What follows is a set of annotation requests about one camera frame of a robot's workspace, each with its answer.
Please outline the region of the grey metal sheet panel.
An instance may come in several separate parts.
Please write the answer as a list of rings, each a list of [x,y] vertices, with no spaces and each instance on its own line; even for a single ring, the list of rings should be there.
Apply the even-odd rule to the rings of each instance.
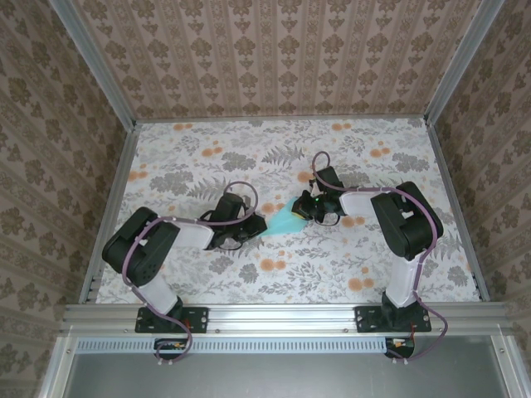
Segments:
[[[150,354],[76,352],[56,344],[38,398],[513,398],[487,337],[449,337],[417,361],[383,354]]]

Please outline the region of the black wiring connector box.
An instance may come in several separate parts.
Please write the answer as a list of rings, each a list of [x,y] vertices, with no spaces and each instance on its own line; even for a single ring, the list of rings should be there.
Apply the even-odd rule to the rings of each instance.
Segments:
[[[186,355],[191,346],[187,338],[160,338],[153,343],[153,354],[160,363],[175,362]]]
[[[386,352],[384,355],[391,359],[408,359],[415,350],[413,337],[392,337],[385,339]]]

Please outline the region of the floral patterned table cover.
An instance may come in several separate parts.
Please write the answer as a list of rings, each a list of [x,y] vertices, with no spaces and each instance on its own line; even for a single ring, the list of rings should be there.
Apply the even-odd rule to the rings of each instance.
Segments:
[[[411,181],[444,226],[419,284],[429,302],[480,299],[469,250],[446,194],[425,122],[293,119],[141,124],[117,221],[146,206],[194,218],[232,185],[257,202],[267,235],[220,250],[175,248],[162,273],[186,303],[377,302],[391,279],[392,252],[362,213],[282,235],[276,224],[307,189],[311,171],[332,165],[348,186]]]

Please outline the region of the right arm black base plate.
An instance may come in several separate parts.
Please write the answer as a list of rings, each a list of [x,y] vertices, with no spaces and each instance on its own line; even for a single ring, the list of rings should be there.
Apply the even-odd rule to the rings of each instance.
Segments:
[[[430,332],[431,320],[421,306],[406,308],[393,306],[361,306],[355,308],[356,328],[360,333],[374,332]]]

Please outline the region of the slanted aluminium frame post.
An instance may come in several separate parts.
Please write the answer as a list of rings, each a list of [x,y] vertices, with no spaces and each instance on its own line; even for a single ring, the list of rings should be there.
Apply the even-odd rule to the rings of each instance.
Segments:
[[[441,116],[503,5],[504,0],[482,0],[427,106],[425,121],[428,126],[434,125]]]
[[[136,121],[133,110],[128,105],[124,94],[106,64],[104,52],[98,48],[95,39],[82,21],[80,14],[76,11],[73,0],[49,1],[123,125],[124,130],[126,133],[132,133]]]

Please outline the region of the teal square paper sheet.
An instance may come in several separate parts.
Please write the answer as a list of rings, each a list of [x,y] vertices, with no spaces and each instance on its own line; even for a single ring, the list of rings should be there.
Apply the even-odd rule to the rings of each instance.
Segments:
[[[308,225],[309,222],[307,220],[291,211],[295,200],[296,198],[293,197],[266,222],[267,229],[260,234],[260,237],[296,234],[300,233]]]

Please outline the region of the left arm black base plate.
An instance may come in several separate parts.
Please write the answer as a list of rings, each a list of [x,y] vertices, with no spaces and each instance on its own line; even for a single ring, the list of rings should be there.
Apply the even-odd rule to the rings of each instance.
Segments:
[[[177,318],[192,333],[206,333],[208,316],[209,309],[206,307],[183,307],[180,313],[172,315],[172,318]],[[148,308],[138,311],[134,330],[136,333],[184,333],[177,324],[160,318]]]

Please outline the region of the aluminium table side rail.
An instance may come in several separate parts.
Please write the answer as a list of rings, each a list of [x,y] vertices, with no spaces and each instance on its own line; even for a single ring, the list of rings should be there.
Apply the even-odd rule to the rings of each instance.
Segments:
[[[455,193],[455,188],[451,180],[451,175],[447,167],[446,160],[444,158],[444,154],[442,152],[441,145],[440,145],[440,142],[436,134],[435,126],[433,124],[426,122],[426,129],[428,132],[428,136],[431,142],[433,152],[436,157],[438,167],[441,172],[441,178],[442,178],[442,181],[446,189],[446,194],[448,196],[448,201],[450,203],[451,210],[453,212],[455,223],[460,233],[461,243],[463,245],[463,249],[464,249],[466,258],[470,266],[472,277],[473,277],[473,280],[475,281],[476,289],[479,292],[479,298],[481,301],[489,302],[490,294],[487,289],[486,282],[483,277],[480,264],[476,256],[475,249],[472,244],[472,240],[470,238],[470,233],[465,223],[465,218],[460,208],[458,197]]]
[[[105,212],[96,236],[90,262],[86,271],[83,286],[80,291],[79,304],[93,303],[97,299],[100,281],[105,270],[102,252],[105,244],[114,233],[121,207],[124,190],[129,178],[129,172],[134,160],[135,150],[139,139],[139,125],[126,134],[124,147],[120,154],[118,167],[105,207]]]

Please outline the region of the long aluminium base rail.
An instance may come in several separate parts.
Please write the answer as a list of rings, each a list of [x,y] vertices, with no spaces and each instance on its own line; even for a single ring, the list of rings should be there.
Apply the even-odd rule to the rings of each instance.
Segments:
[[[355,303],[208,304],[208,336],[340,337],[357,334]],[[448,336],[511,333],[502,303],[429,303],[448,322]],[[59,334],[77,337],[135,337],[138,304],[68,305]]]

